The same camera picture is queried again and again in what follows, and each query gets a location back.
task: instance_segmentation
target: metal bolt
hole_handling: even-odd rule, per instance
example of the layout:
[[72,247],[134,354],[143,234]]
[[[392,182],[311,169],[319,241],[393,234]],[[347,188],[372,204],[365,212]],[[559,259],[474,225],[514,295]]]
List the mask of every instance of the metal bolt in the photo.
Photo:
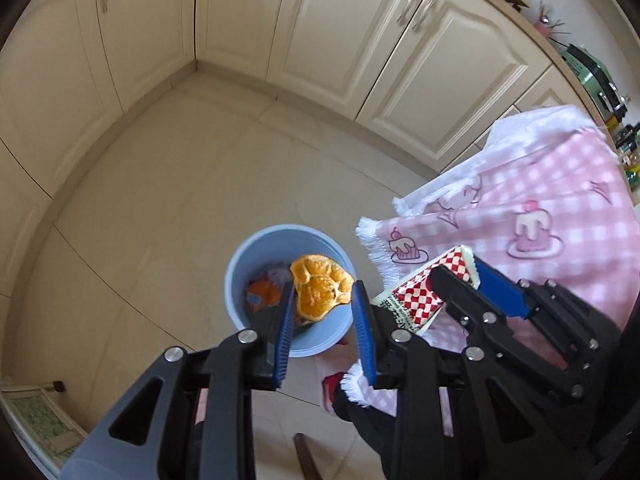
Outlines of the metal bolt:
[[238,341],[242,344],[253,343],[258,339],[258,333],[255,330],[242,330],[238,333]]
[[571,388],[571,396],[574,399],[581,399],[584,395],[584,386],[581,384],[576,384],[573,388]]
[[496,316],[493,312],[485,312],[484,314],[482,314],[482,321],[492,325],[496,321],[498,321],[498,316]]
[[179,346],[172,346],[164,352],[164,358],[170,363],[179,361],[184,356],[184,350]]
[[484,351],[477,346],[469,346],[465,350],[466,358],[470,361],[482,361],[484,359]]
[[398,328],[391,333],[391,339],[396,343],[407,343],[411,339],[411,333],[404,328]]

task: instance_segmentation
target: cupcake illustration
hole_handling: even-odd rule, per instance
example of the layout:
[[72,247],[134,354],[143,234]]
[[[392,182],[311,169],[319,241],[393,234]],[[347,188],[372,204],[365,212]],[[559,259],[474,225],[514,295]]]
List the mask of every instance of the cupcake illustration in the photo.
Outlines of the cupcake illustration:
[[507,254],[524,260],[558,256],[564,244],[551,234],[552,225],[551,213],[541,209],[537,201],[527,200],[524,213],[516,215],[515,238],[509,242]]
[[400,231],[394,227],[389,236],[389,248],[393,255],[391,261],[396,264],[425,264],[429,261],[427,251],[419,249],[413,238],[402,236]]

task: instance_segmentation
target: person's leg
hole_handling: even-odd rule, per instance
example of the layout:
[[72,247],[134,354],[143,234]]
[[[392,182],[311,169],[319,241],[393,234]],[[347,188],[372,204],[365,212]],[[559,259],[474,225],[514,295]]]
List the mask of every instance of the person's leg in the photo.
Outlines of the person's leg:
[[396,419],[375,408],[363,408],[356,402],[351,402],[340,384],[334,390],[334,411],[342,420],[352,422],[362,439],[380,455],[382,469],[388,477]]

